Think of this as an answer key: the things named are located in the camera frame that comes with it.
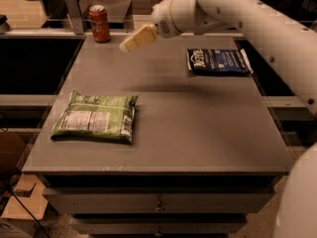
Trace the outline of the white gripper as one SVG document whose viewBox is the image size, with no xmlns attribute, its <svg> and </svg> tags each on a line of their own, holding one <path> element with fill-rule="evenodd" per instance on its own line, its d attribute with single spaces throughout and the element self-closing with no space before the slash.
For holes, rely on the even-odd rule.
<svg viewBox="0 0 317 238">
<path fill-rule="evenodd" d="M 152 24 L 145 24 L 124 39 L 119 48 L 131 53 L 155 42 L 158 34 L 173 38 L 194 29 L 196 25 L 196 0 L 163 0 L 153 7 Z"/>
</svg>

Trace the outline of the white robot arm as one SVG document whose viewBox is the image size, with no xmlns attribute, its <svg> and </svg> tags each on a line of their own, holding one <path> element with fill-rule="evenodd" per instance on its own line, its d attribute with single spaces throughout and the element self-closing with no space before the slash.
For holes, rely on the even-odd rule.
<svg viewBox="0 0 317 238">
<path fill-rule="evenodd" d="M 311 114 L 317 113 L 317 33 L 262 0 L 163 0 L 151 22 L 125 39 L 130 53 L 158 37 L 208 33 L 227 25 L 239 31 L 254 50 L 256 75 L 281 80 Z M 317 143 L 293 165 L 278 208 L 273 238 L 316 238 Z"/>
</svg>

